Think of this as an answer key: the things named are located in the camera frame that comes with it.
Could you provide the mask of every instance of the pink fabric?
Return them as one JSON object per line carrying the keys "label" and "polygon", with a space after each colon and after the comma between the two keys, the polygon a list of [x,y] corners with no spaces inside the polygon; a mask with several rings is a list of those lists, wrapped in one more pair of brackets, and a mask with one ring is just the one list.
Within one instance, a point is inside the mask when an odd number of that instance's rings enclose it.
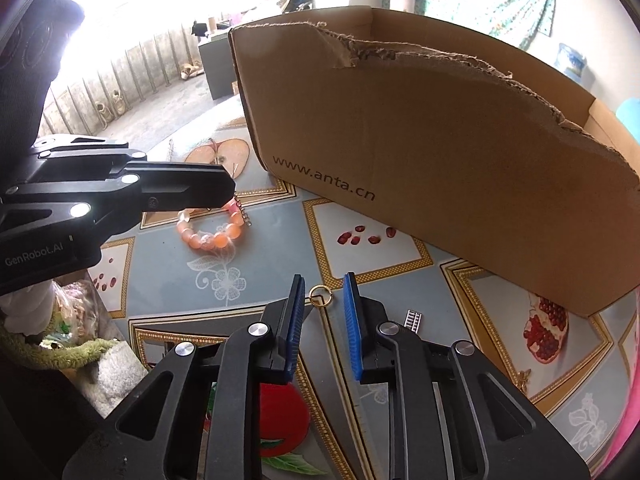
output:
{"label": "pink fabric", "polygon": [[[636,307],[638,308],[638,318],[636,323],[640,320],[640,288],[636,289]],[[640,421],[640,345],[636,344],[636,362],[634,370],[632,370],[633,378],[631,382],[631,388],[629,389],[629,396],[626,401],[626,408],[618,424],[618,429],[613,437],[611,447],[607,453],[606,459],[600,466],[600,470],[603,470],[609,462],[617,455],[624,443],[631,435],[632,431],[636,428],[636,425]]]}

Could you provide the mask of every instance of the pink bead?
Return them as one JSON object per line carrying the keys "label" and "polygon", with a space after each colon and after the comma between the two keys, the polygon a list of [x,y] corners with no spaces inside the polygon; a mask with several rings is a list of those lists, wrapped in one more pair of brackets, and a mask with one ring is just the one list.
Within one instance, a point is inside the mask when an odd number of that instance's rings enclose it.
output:
{"label": "pink bead", "polygon": [[191,239],[191,236],[194,235],[194,231],[193,229],[185,229],[184,231],[182,231],[182,234],[180,235],[182,237],[182,240],[184,240],[185,242],[189,243],[189,240]]}
{"label": "pink bead", "polygon": [[230,220],[232,224],[236,224],[238,226],[244,224],[244,218],[242,218],[242,213],[239,211],[236,211],[235,213],[231,213]]}
{"label": "pink bead", "polygon": [[216,247],[215,243],[213,243],[213,235],[211,234],[203,235],[200,239],[200,243],[202,244],[201,247],[205,251],[210,251]]}
{"label": "pink bead", "polygon": [[213,235],[213,244],[221,249],[229,244],[229,238],[224,233],[216,233]]}
{"label": "pink bead", "polygon": [[191,235],[191,238],[189,238],[189,247],[192,249],[199,249],[201,245],[202,242],[200,241],[200,236],[197,234]]}
{"label": "pink bead", "polygon": [[176,224],[175,228],[176,228],[176,229],[178,229],[178,232],[179,232],[180,234],[182,234],[182,233],[184,232],[184,230],[185,230],[185,229],[188,229],[188,228],[189,228],[189,224],[188,224],[187,222],[183,221],[183,220],[180,220],[180,221]]}
{"label": "pink bead", "polygon": [[225,226],[225,233],[231,240],[238,238],[241,232],[240,226],[236,224],[227,224]]}

